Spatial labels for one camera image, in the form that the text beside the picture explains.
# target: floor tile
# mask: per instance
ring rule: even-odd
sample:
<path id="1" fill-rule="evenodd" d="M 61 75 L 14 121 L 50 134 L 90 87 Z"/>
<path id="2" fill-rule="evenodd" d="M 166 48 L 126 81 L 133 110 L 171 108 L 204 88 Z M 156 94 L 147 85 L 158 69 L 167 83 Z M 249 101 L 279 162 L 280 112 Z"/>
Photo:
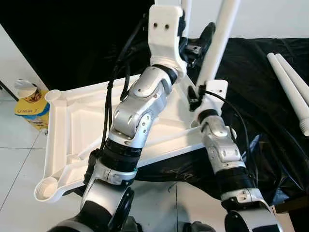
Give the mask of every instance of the floor tile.
<path id="1" fill-rule="evenodd" d="M 135 196 L 130 215 L 144 232 L 177 230 L 176 186 L 174 182 L 135 181 Z"/>
<path id="2" fill-rule="evenodd" d="M 272 208 L 273 208 L 273 212 L 274 212 L 277 220 L 279 221 L 283 231 L 284 232 L 294 232 L 294 227 L 293 227 L 293 224 L 291 222 L 290 215 L 288 213 L 277 214 L 275 207 L 272 207 Z"/>
<path id="3" fill-rule="evenodd" d="M 31 148 L 39 131 L 14 114 L 16 101 L 0 104 L 0 147 Z"/>
<path id="4" fill-rule="evenodd" d="M 221 202 L 185 182 L 177 182 L 178 228 L 186 222 L 201 221 L 217 232 L 225 232 L 226 211 Z"/>
<path id="5" fill-rule="evenodd" d="M 5 89 L 0 87 L 0 102 L 7 100 L 14 101 L 14 98 Z"/>
<path id="6" fill-rule="evenodd" d="M 0 208 L 30 149 L 0 148 Z"/>
<path id="7" fill-rule="evenodd" d="M 40 132 L 37 140 L 35 141 L 32 149 L 46 149 L 47 136 Z"/>
<path id="8" fill-rule="evenodd" d="M 53 204 L 34 199 L 33 190 L 43 177 L 45 150 L 31 150 L 0 211 L 0 231 L 44 232 L 78 213 L 81 197 L 69 194 Z"/>
<path id="9" fill-rule="evenodd" d="M 33 190 L 43 176 L 44 149 L 30 152 L 0 211 L 0 231 L 42 232 L 78 213 L 81 198 L 75 194 L 48 204 L 34 199 Z M 145 232 L 176 231 L 176 188 L 171 182 L 136 181 L 130 215 Z"/>

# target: black wire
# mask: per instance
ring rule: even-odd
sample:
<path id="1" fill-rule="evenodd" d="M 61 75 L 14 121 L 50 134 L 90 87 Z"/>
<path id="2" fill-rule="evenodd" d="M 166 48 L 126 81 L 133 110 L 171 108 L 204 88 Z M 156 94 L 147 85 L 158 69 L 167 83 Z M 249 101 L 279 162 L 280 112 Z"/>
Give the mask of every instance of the black wire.
<path id="1" fill-rule="evenodd" d="M 204 93 L 209 94 L 209 95 L 212 95 L 212 96 L 214 96 L 214 97 L 216 97 L 216 98 L 219 98 L 221 101 L 223 101 L 224 103 L 228 104 L 229 107 L 232 108 L 232 110 L 235 112 L 235 114 L 236 114 L 236 115 L 238 116 L 238 118 L 240 119 L 241 124 L 242 124 L 242 126 L 243 126 L 244 133 L 245 133 L 245 139 L 246 139 L 246 152 L 247 152 L 247 154 L 248 154 L 247 157 L 248 157 L 248 158 L 250 157 L 250 158 L 252 159 L 253 164 L 254 164 L 254 166 L 255 166 L 255 182 L 256 182 L 255 184 L 256 184 L 256 186 L 258 186 L 258 170 L 257 170 L 256 163 L 255 163 L 255 161 L 254 161 L 254 158 L 253 158 L 252 155 L 251 155 L 250 143 L 249 143 L 249 137 L 248 137 L 248 131 L 247 131 L 247 127 L 246 127 L 245 121 L 243 120 L 241 114 L 239 113 L 239 111 L 238 111 L 228 100 L 224 99 L 224 98 L 221 97 L 220 95 L 215 94 L 215 93 L 213 93 L 213 92 L 209 92 L 209 91 L 207 91 L 207 90 L 203 90 L 203 91 L 204 91 Z"/>
<path id="2" fill-rule="evenodd" d="M 122 62 L 124 56 L 126 55 L 128 49 L 130 48 L 132 41 L 136 37 L 137 33 L 139 32 L 141 26 L 143 23 L 146 21 L 146 18 L 142 18 L 139 23 L 136 25 L 134 28 L 132 34 L 128 38 L 125 46 L 122 48 L 121 52 L 119 53 L 119 56 L 115 62 L 114 68 L 112 70 L 112 74 L 110 77 L 110 81 L 107 85 L 107 93 L 106 93 L 106 100 L 105 100 L 105 110 L 104 110 L 104 126 L 103 126 L 103 137 L 101 141 L 101 146 L 100 150 L 104 148 L 105 145 L 105 139 L 106 139 L 106 134 L 107 134 L 107 118 L 109 121 L 109 128 L 112 126 L 112 87 L 113 87 L 113 82 L 117 75 L 119 74 L 119 69 L 120 69 L 120 63 Z"/>
<path id="3" fill-rule="evenodd" d="M 235 139 L 233 131 L 232 131 L 233 118 L 234 118 L 234 114 L 231 117 L 229 128 L 230 128 L 231 138 L 232 138 L 233 142 L 236 143 L 236 139 Z"/>
<path id="4" fill-rule="evenodd" d="M 123 101 L 126 98 L 127 94 L 128 94 L 127 88 L 129 87 L 129 83 L 130 83 L 130 73 L 131 73 L 130 65 L 127 64 L 126 65 L 126 79 L 125 79 L 124 88 L 123 88 L 122 93 L 120 95 L 120 101 Z"/>

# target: black joint cover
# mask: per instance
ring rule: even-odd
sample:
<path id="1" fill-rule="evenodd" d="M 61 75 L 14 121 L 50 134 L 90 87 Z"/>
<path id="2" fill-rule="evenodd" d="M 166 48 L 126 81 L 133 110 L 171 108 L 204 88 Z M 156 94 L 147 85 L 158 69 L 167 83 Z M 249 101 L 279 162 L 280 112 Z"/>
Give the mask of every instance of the black joint cover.
<path id="1" fill-rule="evenodd" d="M 140 159 L 142 148 L 124 146 L 107 139 L 100 162 L 106 167 L 120 172 L 132 172 Z"/>
<path id="2" fill-rule="evenodd" d="M 216 173 L 221 194 L 237 189 L 254 188 L 255 184 L 244 167 L 221 170 Z"/>
<path id="3" fill-rule="evenodd" d="M 169 75 L 170 81 L 172 83 L 172 85 L 175 83 L 176 79 L 177 79 L 177 74 L 170 68 L 161 65 L 161 64 L 154 64 L 152 65 L 152 67 L 157 67 L 159 69 L 162 69 L 164 72 L 166 72 Z"/>
<path id="4" fill-rule="evenodd" d="M 204 110 L 198 115 L 197 119 L 199 123 L 201 124 L 202 121 L 209 116 L 218 116 L 218 112 L 214 109 Z"/>

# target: white pipe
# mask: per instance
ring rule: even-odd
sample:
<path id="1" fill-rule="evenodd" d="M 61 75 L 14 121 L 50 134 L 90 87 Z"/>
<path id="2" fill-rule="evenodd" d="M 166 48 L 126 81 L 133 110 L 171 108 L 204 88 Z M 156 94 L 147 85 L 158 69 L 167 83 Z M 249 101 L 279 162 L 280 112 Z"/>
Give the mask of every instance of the white pipe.
<path id="1" fill-rule="evenodd" d="M 204 57 L 196 86 L 204 85 L 216 77 L 227 41 L 233 27 L 240 0 L 224 0 L 216 22 L 216 31 Z"/>
<path id="2" fill-rule="evenodd" d="M 280 65 L 275 55 L 269 53 L 267 58 L 299 119 L 299 127 L 301 131 L 305 136 L 309 136 L 309 107 L 294 86 L 288 74 L 286 74 L 283 67 Z"/>
<path id="3" fill-rule="evenodd" d="M 309 106 L 309 86 L 298 75 L 298 73 L 292 68 L 292 66 L 284 59 L 281 54 L 276 54 L 276 58 L 285 72 L 288 74 L 291 81 L 294 83 L 300 95 L 303 97 L 307 105 Z"/>
<path id="4" fill-rule="evenodd" d="M 192 0 L 182 0 L 181 8 L 184 10 L 185 29 L 183 30 L 183 37 L 188 38 L 189 25 L 191 18 Z"/>

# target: black plastic sheet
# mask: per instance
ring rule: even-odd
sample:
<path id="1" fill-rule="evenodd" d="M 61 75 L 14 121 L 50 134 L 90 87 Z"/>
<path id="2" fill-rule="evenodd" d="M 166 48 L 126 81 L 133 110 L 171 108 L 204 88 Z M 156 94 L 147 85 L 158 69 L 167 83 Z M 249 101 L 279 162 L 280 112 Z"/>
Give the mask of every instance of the black plastic sheet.
<path id="1" fill-rule="evenodd" d="M 216 79 L 229 82 L 226 99 L 243 115 L 258 168 L 258 187 L 269 204 L 309 193 L 309 138 L 296 117 L 266 55 L 281 53 L 309 84 L 309 39 L 230 39 Z M 188 73 L 196 81 L 199 66 Z M 233 111 L 223 106 L 223 119 L 236 130 L 245 151 L 245 137 Z M 245 159 L 253 172 L 252 159 Z M 206 149 L 139 168 L 137 180 L 186 181 L 219 199 Z"/>

